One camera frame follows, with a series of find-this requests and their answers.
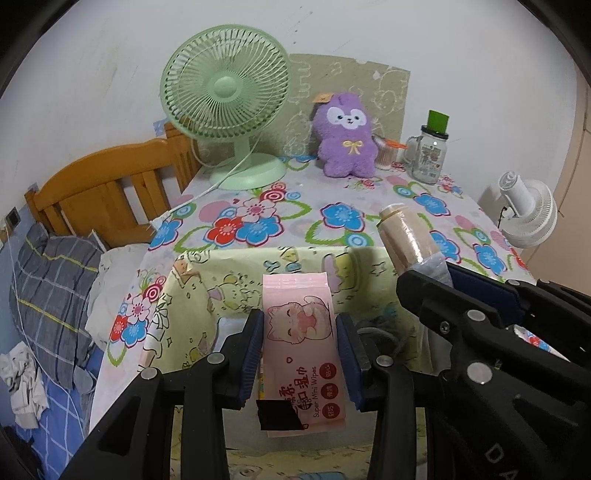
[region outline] glass jar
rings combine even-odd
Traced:
[[[429,185],[437,183],[447,152],[448,138],[448,134],[440,134],[423,125],[421,135],[408,139],[408,160],[415,180]]]

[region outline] fan grille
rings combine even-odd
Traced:
[[[160,98],[173,125],[192,138],[234,140],[266,126],[285,103],[287,52],[242,25],[198,33],[171,57]]]
[[[499,179],[499,188],[502,192],[510,190],[517,183],[519,175],[514,171],[506,171]]]
[[[545,241],[554,230],[558,217],[556,202],[548,186],[537,180],[525,180],[524,183],[535,198],[534,211],[527,217],[501,222],[501,231],[517,248],[534,247]]]

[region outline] metal screw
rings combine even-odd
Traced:
[[[381,367],[391,367],[394,364],[394,360],[388,355],[380,355],[375,362]]]
[[[470,320],[474,320],[475,322],[482,322],[486,320],[486,315],[482,313],[480,310],[468,310],[468,318]]]
[[[450,330],[450,326],[449,323],[447,322],[441,322],[439,324],[439,331],[443,334],[443,335],[447,335],[449,333]]]
[[[487,364],[474,362],[466,368],[468,378],[473,382],[484,385],[492,380],[492,370]]]
[[[144,368],[140,373],[144,380],[152,380],[156,375],[158,375],[158,370],[154,367]]]
[[[210,353],[207,356],[207,361],[212,365],[221,364],[225,359],[226,357],[223,356],[223,353],[220,352]]]

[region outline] pink wipes package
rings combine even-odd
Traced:
[[[326,273],[264,275],[262,370],[266,400],[290,400],[304,431],[345,426],[346,388]]]

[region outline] wooden bed frame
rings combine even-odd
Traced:
[[[189,139],[170,123],[165,130],[166,139],[87,155],[57,172],[39,192],[27,191],[33,218],[57,235],[86,236],[94,229],[110,247],[149,243],[154,230],[149,223],[136,221],[121,179],[131,178],[144,213],[152,220],[170,208],[157,170],[173,166],[182,192],[201,166]]]

